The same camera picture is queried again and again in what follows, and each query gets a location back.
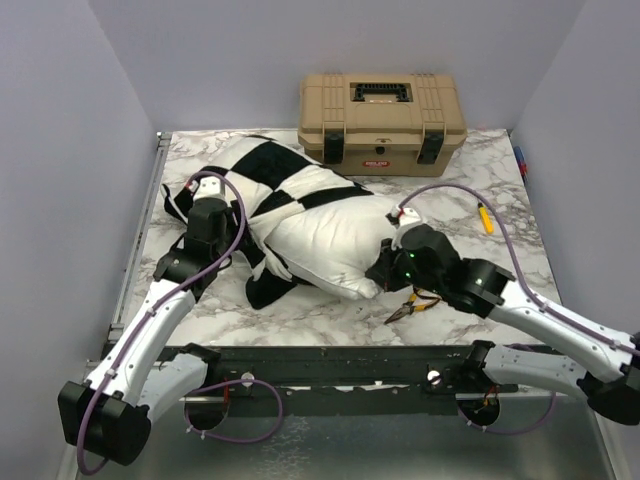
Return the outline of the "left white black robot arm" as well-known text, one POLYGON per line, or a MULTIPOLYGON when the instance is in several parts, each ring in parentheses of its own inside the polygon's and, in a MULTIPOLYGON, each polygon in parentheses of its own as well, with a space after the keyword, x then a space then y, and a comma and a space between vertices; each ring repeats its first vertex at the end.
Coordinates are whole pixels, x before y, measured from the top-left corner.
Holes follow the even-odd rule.
POLYGON ((193 390, 206 395, 220 385, 216 355, 204 347, 187 346, 168 366, 154 365, 246 230, 242 200, 227 202, 217 194, 196 200, 182 246, 161 258, 142 306, 115 346, 85 380, 61 388, 64 438, 75 446, 83 475, 110 462, 130 465, 169 407, 193 390))

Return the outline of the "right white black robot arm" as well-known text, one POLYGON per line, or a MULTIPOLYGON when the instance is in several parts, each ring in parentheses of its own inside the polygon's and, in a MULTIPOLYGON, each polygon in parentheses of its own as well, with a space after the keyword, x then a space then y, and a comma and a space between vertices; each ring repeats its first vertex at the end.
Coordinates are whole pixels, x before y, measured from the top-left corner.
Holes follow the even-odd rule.
POLYGON ((583 398, 616 423, 639 423, 639 339, 530 290, 510 271, 462 258, 447 236, 421 224, 382 242, 366 272, 386 291, 407 286, 438 295, 449 307, 505 324, 543 342, 551 353, 477 341, 459 367, 461 383, 520 384, 583 398))

